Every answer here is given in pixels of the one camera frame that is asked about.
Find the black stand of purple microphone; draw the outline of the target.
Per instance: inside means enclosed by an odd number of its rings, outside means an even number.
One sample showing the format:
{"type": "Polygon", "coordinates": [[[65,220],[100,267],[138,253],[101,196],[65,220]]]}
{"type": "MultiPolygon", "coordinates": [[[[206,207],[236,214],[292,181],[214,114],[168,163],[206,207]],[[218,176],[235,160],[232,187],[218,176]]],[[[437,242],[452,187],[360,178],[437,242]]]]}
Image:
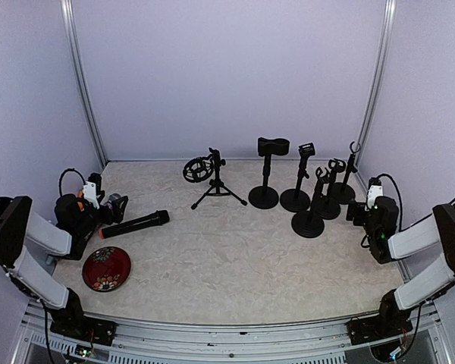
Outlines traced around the black stand of purple microphone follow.
{"type": "Polygon", "coordinates": [[[300,161],[297,171],[297,182],[293,189],[285,190],[280,196],[281,206],[289,212],[301,212],[310,207],[310,197],[303,192],[301,187],[303,179],[309,178],[306,171],[307,163],[310,157],[315,155],[315,147],[313,143],[306,143],[298,147],[300,161]]]}

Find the aluminium frame post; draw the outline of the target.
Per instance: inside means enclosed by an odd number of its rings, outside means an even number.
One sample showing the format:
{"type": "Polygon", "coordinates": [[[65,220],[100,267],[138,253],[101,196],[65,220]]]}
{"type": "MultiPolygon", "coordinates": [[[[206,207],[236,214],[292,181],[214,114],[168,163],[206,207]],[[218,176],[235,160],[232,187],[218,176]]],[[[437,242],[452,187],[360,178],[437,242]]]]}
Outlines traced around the aluminium frame post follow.
{"type": "Polygon", "coordinates": [[[375,69],[372,76],[372,82],[369,89],[369,97],[366,103],[366,109],[363,115],[362,126],[357,139],[360,145],[360,151],[357,153],[355,163],[357,168],[362,165],[362,157],[369,140],[369,133],[377,108],[378,97],[384,79],[385,66],[388,59],[388,53],[391,45],[391,36],[393,33],[394,20],[397,12],[397,1],[386,0],[384,2],[384,14],[381,25],[381,34],[378,41],[378,51],[375,61],[375,69]]]}
{"type": "Polygon", "coordinates": [[[102,141],[99,127],[93,110],[93,104],[88,90],[86,75],[80,52],[80,42],[75,24],[74,5],[71,0],[61,0],[61,13],[64,29],[71,54],[74,77],[80,95],[80,103],[86,117],[86,125],[91,137],[93,148],[101,168],[108,164],[108,157],[102,141]]]}

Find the front aluminium rail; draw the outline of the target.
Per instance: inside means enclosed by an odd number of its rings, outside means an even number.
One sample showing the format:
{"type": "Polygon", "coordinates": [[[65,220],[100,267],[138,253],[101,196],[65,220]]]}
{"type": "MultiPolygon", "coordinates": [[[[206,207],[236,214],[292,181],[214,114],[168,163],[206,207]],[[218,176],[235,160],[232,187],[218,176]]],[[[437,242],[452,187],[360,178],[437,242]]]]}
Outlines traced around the front aluminium rail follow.
{"type": "MultiPolygon", "coordinates": [[[[69,353],[85,363],[378,363],[370,347],[397,339],[352,345],[347,323],[370,314],[270,325],[189,325],[86,314],[117,324],[112,345],[93,344],[93,354],[84,359],[74,355],[83,342],[51,333],[50,347],[58,354],[55,362],[69,353]]],[[[49,362],[44,323],[42,307],[29,303],[10,363],[35,362],[33,350],[41,349],[45,352],[37,362],[49,362]]],[[[455,363],[433,304],[422,307],[419,330],[408,354],[392,363],[455,363]]]]}

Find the black microphone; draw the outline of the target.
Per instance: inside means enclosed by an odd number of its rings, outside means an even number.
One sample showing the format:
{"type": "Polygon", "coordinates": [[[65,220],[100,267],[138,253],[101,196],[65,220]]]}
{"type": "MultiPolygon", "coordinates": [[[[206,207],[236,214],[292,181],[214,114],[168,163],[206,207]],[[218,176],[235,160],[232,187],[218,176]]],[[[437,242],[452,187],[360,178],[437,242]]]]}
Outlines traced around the black microphone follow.
{"type": "Polygon", "coordinates": [[[102,239],[107,239],[110,237],[116,237],[123,234],[129,234],[134,231],[143,230],[146,228],[151,228],[155,226],[161,226],[170,221],[170,216],[167,210],[158,210],[152,214],[135,218],[120,224],[116,224],[110,227],[104,227],[100,230],[99,236],[102,239]]]}

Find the right aluminium frame post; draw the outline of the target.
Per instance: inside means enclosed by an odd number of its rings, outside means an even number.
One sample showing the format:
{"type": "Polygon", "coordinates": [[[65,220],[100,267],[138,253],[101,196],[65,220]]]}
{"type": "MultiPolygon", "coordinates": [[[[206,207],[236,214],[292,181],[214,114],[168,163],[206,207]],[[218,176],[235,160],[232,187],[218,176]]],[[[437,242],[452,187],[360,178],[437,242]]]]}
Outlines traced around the right aluminium frame post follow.
{"type": "Polygon", "coordinates": [[[372,82],[369,89],[369,97],[366,103],[366,109],[363,115],[362,126],[357,139],[360,145],[360,151],[357,153],[355,163],[357,168],[362,165],[362,157],[369,140],[369,133],[377,108],[378,97],[384,79],[385,66],[388,59],[388,53],[391,45],[391,36],[393,33],[394,20],[397,12],[397,1],[386,0],[384,2],[384,14],[381,25],[381,34],[378,41],[378,51],[375,61],[375,69],[372,76],[372,82]]]}

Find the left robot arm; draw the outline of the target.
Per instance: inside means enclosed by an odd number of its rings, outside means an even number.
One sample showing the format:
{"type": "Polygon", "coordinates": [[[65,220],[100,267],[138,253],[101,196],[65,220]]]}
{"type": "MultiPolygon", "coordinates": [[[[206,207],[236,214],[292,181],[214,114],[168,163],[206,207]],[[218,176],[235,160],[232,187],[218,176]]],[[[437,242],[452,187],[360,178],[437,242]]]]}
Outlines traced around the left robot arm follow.
{"type": "Polygon", "coordinates": [[[20,291],[42,304],[46,329],[109,345],[116,323],[86,315],[79,295],[56,281],[28,250],[34,244],[53,259],[81,259],[101,213],[74,206],[65,219],[53,224],[33,211],[30,197],[0,196],[0,268],[20,291]]]}

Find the black stand of orange microphone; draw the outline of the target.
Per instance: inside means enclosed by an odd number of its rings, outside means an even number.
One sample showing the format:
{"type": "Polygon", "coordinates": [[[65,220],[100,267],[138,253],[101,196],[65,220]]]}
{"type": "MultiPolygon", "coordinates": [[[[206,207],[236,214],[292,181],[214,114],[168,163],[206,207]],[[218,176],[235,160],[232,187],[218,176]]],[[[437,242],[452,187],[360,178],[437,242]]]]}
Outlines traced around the black stand of orange microphone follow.
{"type": "Polygon", "coordinates": [[[332,188],[331,196],[341,205],[348,205],[356,198],[355,190],[348,184],[351,174],[355,174],[358,170],[355,165],[356,154],[361,150],[361,145],[355,141],[350,144],[350,156],[347,161],[345,175],[342,182],[336,182],[332,188]]]}

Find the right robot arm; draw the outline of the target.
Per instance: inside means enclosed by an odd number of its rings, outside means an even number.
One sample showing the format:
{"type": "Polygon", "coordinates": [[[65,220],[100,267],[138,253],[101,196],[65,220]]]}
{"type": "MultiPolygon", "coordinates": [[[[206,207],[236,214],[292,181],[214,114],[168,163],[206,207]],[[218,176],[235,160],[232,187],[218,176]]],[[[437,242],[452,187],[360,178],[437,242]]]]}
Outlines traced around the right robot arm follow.
{"type": "Polygon", "coordinates": [[[409,321],[412,310],[455,285],[455,202],[436,205],[427,218],[398,233],[397,213],[392,198],[379,196],[368,211],[350,205],[347,219],[358,215],[356,223],[364,227],[369,251],[380,264],[399,261],[438,243],[442,253],[414,278],[387,292],[381,298],[377,315],[348,322],[353,344],[412,330],[409,321]]]}

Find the black stand of pink microphone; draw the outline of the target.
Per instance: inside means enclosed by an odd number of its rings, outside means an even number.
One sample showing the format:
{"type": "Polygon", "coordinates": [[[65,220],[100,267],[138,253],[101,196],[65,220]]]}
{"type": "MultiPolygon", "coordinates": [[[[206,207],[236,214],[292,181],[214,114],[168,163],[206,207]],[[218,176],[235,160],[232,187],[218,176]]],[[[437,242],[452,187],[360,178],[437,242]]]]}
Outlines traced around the black stand of pink microphone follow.
{"type": "Polygon", "coordinates": [[[323,171],[318,167],[315,171],[317,182],[315,185],[315,198],[312,207],[324,220],[334,220],[340,214],[340,204],[332,196],[332,190],[337,175],[346,168],[346,162],[337,158],[330,159],[328,168],[323,171]]]}

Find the black tripod stand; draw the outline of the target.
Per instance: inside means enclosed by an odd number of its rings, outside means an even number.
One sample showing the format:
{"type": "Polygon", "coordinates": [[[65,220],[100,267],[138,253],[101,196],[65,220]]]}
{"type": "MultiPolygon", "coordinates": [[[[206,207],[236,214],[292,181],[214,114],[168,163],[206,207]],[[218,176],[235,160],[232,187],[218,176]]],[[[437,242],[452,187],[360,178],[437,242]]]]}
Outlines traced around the black tripod stand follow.
{"type": "Polygon", "coordinates": [[[187,182],[198,184],[209,180],[209,188],[191,205],[192,210],[196,209],[207,196],[232,196],[243,206],[247,205],[246,200],[240,198],[232,190],[227,188],[221,180],[221,167],[225,165],[226,161],[221,157],[219,150],[211,147],[209,147],[209,154],[207,156],[193,158],[184,165],[182,175],[187,182]]]}

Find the black stand of teal microphone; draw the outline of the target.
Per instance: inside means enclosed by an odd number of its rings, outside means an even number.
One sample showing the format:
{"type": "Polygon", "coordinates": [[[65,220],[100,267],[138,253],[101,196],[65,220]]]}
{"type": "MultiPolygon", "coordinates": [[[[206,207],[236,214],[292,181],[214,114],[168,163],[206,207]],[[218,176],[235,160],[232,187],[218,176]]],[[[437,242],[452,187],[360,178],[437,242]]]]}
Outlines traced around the black stand of teal microphone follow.
{"type": "Polygon", "coordinates": [[[328,181],[329,171],[325,171],[321,167],[317,167],[315,175],[317,181],[312,195],[312,202],[308,210],[297,212],[291,219],[291,227],[293,231],[305,238],[315,238],[322,234],[325,229],[323,218],[315,210],[315,206],[322,198],[324,184],[328,181]]]}

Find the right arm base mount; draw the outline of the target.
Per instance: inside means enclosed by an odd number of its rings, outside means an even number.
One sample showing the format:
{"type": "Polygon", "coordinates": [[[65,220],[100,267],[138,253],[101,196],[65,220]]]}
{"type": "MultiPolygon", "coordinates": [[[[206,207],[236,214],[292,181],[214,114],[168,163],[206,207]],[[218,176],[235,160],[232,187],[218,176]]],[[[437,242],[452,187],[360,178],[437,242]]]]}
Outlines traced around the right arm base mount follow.
{"type": "Polygon", "coordinates": [[[379,316],[351,319],[347,323],[347,331],[352,345],[394,337],[412,329],[413,325],[409,320],[388,324],[379,316]]]}

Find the glitter silver-head microphone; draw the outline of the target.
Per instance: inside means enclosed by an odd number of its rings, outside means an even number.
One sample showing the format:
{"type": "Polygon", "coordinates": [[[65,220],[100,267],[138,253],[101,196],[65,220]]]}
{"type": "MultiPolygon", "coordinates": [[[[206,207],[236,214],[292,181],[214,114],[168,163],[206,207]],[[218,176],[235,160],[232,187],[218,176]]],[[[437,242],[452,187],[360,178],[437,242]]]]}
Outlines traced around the glitter silver-head microphone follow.
{"type": "Polygon", "coordinates": [[[115,206],[115,202],[121,198],[119,193],[111,194],[105,202],[105,205],[108,206],[110,209],[113,209],[115,206]]]}

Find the red floral plate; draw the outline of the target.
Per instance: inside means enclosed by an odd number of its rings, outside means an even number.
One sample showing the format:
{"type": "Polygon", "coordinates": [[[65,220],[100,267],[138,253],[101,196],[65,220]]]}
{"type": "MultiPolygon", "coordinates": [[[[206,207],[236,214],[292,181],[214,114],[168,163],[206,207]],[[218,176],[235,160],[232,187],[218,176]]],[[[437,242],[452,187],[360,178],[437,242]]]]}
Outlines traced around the red floral plate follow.
{"type": "Polygon", "coordinates": [[[130,256],[125,250],[106,246],[91,253],[84,262],[83,282],[96,292],[112,292],[127,281],[131,267],[130,256]]]}

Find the left aluminium frame post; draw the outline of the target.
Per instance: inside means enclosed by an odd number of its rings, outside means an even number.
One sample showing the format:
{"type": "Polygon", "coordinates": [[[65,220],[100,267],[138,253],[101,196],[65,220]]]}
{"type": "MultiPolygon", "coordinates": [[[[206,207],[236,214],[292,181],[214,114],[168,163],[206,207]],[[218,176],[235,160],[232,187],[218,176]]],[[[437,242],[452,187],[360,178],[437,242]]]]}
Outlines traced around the left aluminium frame post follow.
{"type": "Polygon", "coordinates": [[[91,137],[93,148],[101,168],[108,164],[108,157],[102,141],[99,127],[93,110],[93,104],[88,90],[86,75],[80,52],[80,42],[75,24],[74,5],[71,0],[61,0],[61,13],[64,29],[71,54],[74,77],[80,95],[80,103],[86,117],[86,125],[91,137]]]}

